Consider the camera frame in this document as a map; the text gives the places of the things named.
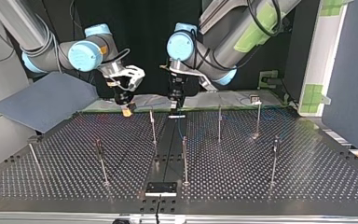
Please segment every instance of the metal bracket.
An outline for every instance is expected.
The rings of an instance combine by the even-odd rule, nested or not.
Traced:
[[[179,69],[172,68],[171,66],[168,68],[168,70],[170,70],[170,72],[172,72],[173,76],[175,74],[183,74],[183,75],[188,75],[188,76],[199,77],[200,85],[206,91],[211,91],[211,92],[217,91],[217,88],[212,84],[211,80],[209,80],[209,78],[207,78],[204,74],[202,74],[201,72],[194,70],[194,69],[182,70],[180,68],[184,67],[183,64],[181,62],[175,62],[175,63],[176,63],[176,66],[179,67]]]
[[[322,104],[324,105],[330,105],[331,104],[331,99],[325,95],[322,95],[322,101],[321,101]]]
[[[149,182],[146,197],[176,197],[176,182]]]

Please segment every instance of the green tape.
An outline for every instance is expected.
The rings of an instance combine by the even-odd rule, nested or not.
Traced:
[[[344,0],[324,0],[320,16],[338,16],[341,13],[341,8],[344,6]]]
[[[317,113],[322,102],[323,85],[307,84],[301,101],[301,113]]]
[[[269,4],[265,4],[263,8],[257,12],[257,18],[266,30],[270,32],[277,23],[275,8]],[[264,34],[255,22],[252,21],[252,24],[250,24],[248,29],[246,29],[241,38],[235,44],[234,49],[242,53],[247,53],[255,46],[263,45],[268,39],[269,36]]]

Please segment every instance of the metal rod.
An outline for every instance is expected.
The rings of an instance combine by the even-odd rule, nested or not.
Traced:
[[[255,133],[253,138],[256,139],[260,135],[260,114],[261,114],[261,101],[256,102],[258,104],[257,109],[257,124],[255,125]]]
[[[190,183],[188,182],[188,176],[187,176],[187,137],[184,136],[183,137],[183,141],[182,141],[182,154],[183,154],[183,160],[185,162],[185,186],[190,185]]]
[[[150,122],[152,123],[153,143],[154,143],[154,145],[156,145],[157,144],[157,139],[156,139],[155,121],[154,121],[154,118],[153,118],[153,110],[150,110]]]
[[[271,187],[275,184],[275,170],[277,165],[278,156],[281,150],[281,139],[279,136],[275,136],[274,143],[273,143],[273,153],[274,153],[274,163],[272,165],[272,175],[271,175]]]
[[[258,135],[258,131],[260,129],[260,113],[261,113],[261,102],[258,105],[258,112],[257,112],[257,125],[255,127],[255,132]]]
[[[271,186],[274,185],[276,165],[277,165],[277,155],[275,154],[274,155],[274,163],[272,165]]]
[[[110,183],[109,183],[109,180],[107,178],[106,167],[105,167],[104,162],[103,162],[103,144],[102,144],[102,141],[101,141],[100,138],[96,139],[95,149],[96,149],[96,153],[97,153],[97,159],[100,161],[101,167],[103,169],[103,178],[104,178],[104,183],[103,184],[105,186],[109,186]]]
[[[32,50],[45,45],[45,27],[23,0],[0,1],[0,21],[23,48]]]
[[[219,106],[219,143],[222,141],[222,107]]]
[[[101,166],[103,167],[103,176],[105,179],[105,185],[110,185],[109,180],[107,179],[107,174],[106,174],[106,170],[105,170],[105,166],[104,166],[104,162],[103,160],[101,160]]]
[[[36,163],[39,165],[39,160],[36,157],[36,153],[34,152],[34,146],[32,145],[32,143],[29,143],[28,146],[31,149],[32,155],[34,156],[34,161],[36,161]]]

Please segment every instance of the small object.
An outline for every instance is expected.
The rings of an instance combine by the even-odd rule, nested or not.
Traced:
[[[149,182],[146,197],[176,197],[176,182]]]
[[[184,186],[188,186],[190,185],[190,183],[188,182],[188,177],[187,177],[187,137],[184,136],[183,137],[183,141],[182,141],[182,153],[183,153],[183,159],[185,162],[185,183],[183,183]]]
[[[152,123],[152,129],[153,129],[153,143],[154,145],[157,144],[157,140],[156,140],[156,128],[155,128],[155,121],[153,118],[153,110],[150,110],[150,122]]]
[[[97,159],[98,161],[100,161],[102,169],[103,169],[103,177],[104,177],[104,185],[105,186],[110,186],[109,180],[107,179],[107,174],[106,174],[106,168],[104,166],[104,162],[103,162],[103,144],[100,138],[97,138],[96,142],[95,142],[95,151],[97,153]]]
[[[222,107],[219,106],[219,140],[218,142],[220,143],[222,141],[222,136],[221,136],[221,132],[222,132]]]
[[[29,143],[28,146],[31,149],[32,155],[34,156],[34,161],[36,161],[36,163],[39,165],[39,160],[36,157],[36,153],[34,152],[34,146],[32,145],[32,143]]]
[[[130,117],[135,111],[135,109],[136,109],[136,104],[134,102],[121,106],[121,111],[123,113],[123,116],[126,118]]]
[[[250,95],[249,98],[252,105],[257,105],[259,102],[261,102],[258,95]]]

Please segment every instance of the black cable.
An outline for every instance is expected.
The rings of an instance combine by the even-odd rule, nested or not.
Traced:
[[[70,7],[73,7],[74,9],[72,10],[72,14],[71,14],[71,19],[72,19],[72,38],[75,40],[76,38],[76,29],[75,29],[75,14],[76,14],[76,0],[72,1],[72,5]]]
[[[0,63],[3,62],[3,61],[6,61],[9,58],[11,58],[11,56],[13,56],[14,52],[15,52],[15,50],[12,49],[12,51],[10,52],[10,54],[6,58],[0,59]]]
[[[215,69],[220,70],[220,71],[228,71],[228,72],[229,72],[229,71],[236,70],[236,69],[239,69],[239,68],[244,67],[244,66],[253,58],[253,56],[255,55],[255,53],[259,50],[259,47],[253,49],[253,52],[250,54],[250,56],[248,57],[248,59],[247,59],[245,62],[241,63],[240,65],[237,65],[236,67],[233,67],[233,68],[225,67],[225,66],[219,64],[216,59],[214,59],[214,60],[216,61],[216,63],[218,64],[218,65],[215,65],[215,64],[209,62],[209,61],[206,59],[206,57],[200,53],[199,48],[198,48],[198,46],[197,46],[196,32],[195,32],[194,30],[191,30],[190,33],[191,33],[191,39],[192,39],[192,41],[193,41],[193,43],[194,43],[194,47],[195,47],[195,51],[196,51],[196,53],[195,53],[195,58],[197,58],[197,54],[198,54],[198,55],[201,57],[201,59],[202,59],[202,61],[203,61],[204,63],[207,63],[207,64],[210,65],[212,68],[215,68]]]
[[[281,78],[281,83],[282,83],[282,85],[284,87],[284,90],[289,95],[289,102],[292,101],[295,104],[295,106],[298,108],[298,104],[296,103],[295,98],[292,97],[292,94],[290,94],[289,90],[287,90],[286,85],[283,82],[283,78]]]
[[[161,195],[159,195],[157,209],[156,209],[156,223],[157,224],[159,224],[158,210],[159,210],[160,201],[161,201]]]
[[[272,4],[275,7],[275,11],[277,13],[277,26],[275,27],[275,32],[271,33],[270,31],[268,31],[263,24],[261,24],[261,22],[258,20],[257,16],[256,16],[256,12],[252,6],[252,2],[251,0],[247,0],[248,3],[248,8],[249,8],[249,12],[252,16],[252,18],[255,21],[255,24],[258,26],[258,28],[263,31],[264,34],[269,35],[271,37],[276,36],[279,34],[280,30],[281,30],[281,26],[282,26],[282,16],[281,16],[281,9],[279,7],[278,1],[277,0],[272,0]]]

